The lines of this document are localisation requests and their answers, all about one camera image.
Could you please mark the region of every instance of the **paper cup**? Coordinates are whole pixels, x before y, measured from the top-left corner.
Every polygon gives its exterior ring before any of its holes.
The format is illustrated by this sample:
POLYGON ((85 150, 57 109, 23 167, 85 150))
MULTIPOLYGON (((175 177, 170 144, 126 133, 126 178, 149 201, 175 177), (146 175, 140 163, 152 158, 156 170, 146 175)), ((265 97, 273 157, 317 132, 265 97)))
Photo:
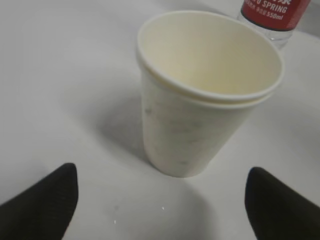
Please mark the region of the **paper cup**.
POLYGON ((146 154, 161 172, 202 172, 284 74, 263 35, 226 16, 177 11, 139 31, 146 154))

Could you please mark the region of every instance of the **cup rim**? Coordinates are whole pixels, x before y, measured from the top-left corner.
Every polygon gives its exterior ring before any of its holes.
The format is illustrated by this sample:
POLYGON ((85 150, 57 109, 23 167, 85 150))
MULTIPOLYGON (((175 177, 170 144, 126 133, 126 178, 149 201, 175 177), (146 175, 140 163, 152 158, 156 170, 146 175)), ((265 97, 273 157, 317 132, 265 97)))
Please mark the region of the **cup rim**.
POLYGON ((225 16, 225 15, 221 15, 221 14, 217 14, 217 13, 213 13, 213 12, 208 12, 208 11, 179 10, 179 11, 167 12, 167 13, 160 14, 160 15, 157 15, 157 16, 150 18, 141 26, 141 28, 138 32, 138 35, 137 35, 137 54, 138 54, 138 57, 141 59, 142 64, 145 65, 147 70, 151 71, 157 77, 160 77, 162 81, 165 81, 167 84, 169 84, 175 88, 178 88, 178 89, 188 93, 189 95, 194 95, 194 96, 197 96, 197 97, 200 97, 203 99, 208 99, 209 101, 216 100, 216 101, 225 101, 225 102, 233 102, 233 103, 234 102, 243 102, 243 101, 255 101, 257 99, 263 98, 264 96, 272 93, 281 84, 282 79, 285 74, 285 61, 284 61, 283 57, 281 56, 279 50, 273 45, 273 43, 266 36, 264 36, 262 33, 254 30, 253 28, 249 27, 248 25, 246 25, 236 19, 233 19, 229 16, 225 16), (143 33, 145 32, 145 29, 149 25, 151 25, 155 20, 169 16, 169 15, 176 15, 176 14, 210 15, 215 18, 221 18, 221 19, 228 20, 230 22, 233 22, 234 24, 242 25, 245 28, 247 28, 249 31, 251 31, 252 33, 260 36, 261 40, 264 40, 265 43, 268 44, 271 47, 271 49, 273 49, 274 53, 277 55, 277 57, 280 61, 281 70, 280 70, 280 74, 277 77, 277 80, 271 86, 269 86, 268 88, 266 88, 262 91, 239 95, 239 94, 222 94, 222 93, 215 93, 215 92, 200 90, 200 89, 194 88, 192 86, 188 86, 188 85, 176 80, 174 77, 168 76, 166 73, 159 70, 151 61, 148 60, 148 58, 146 57, 146 54, 143 50, 141 39, 142 39, 143 33))

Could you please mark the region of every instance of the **bottle label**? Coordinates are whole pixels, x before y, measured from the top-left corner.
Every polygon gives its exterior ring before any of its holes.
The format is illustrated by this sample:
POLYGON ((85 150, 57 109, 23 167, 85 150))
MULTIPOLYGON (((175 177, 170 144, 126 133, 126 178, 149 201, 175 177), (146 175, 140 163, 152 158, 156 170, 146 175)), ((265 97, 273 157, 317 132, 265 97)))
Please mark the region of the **bottle label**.
POLYGON ((311 0, 244 0, 241 13, 250 22, 273 31, 291 31, 311 0))

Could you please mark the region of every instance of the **white surface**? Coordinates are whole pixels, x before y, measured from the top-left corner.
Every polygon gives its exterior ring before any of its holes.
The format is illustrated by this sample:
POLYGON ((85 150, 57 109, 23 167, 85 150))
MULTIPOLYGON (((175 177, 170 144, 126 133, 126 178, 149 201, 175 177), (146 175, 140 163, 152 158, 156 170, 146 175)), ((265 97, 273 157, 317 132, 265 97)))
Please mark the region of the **white surface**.
POLYGON ((254 240, 246 177, 262 166, 320 205, 320 40, 296 32, 286 77, 208 169, 190 179, 145 162, 139 26, 170 10, 242 1, 15 0, 0 7, 0 202, 64 162, 79 175, 65 240, 254 240))

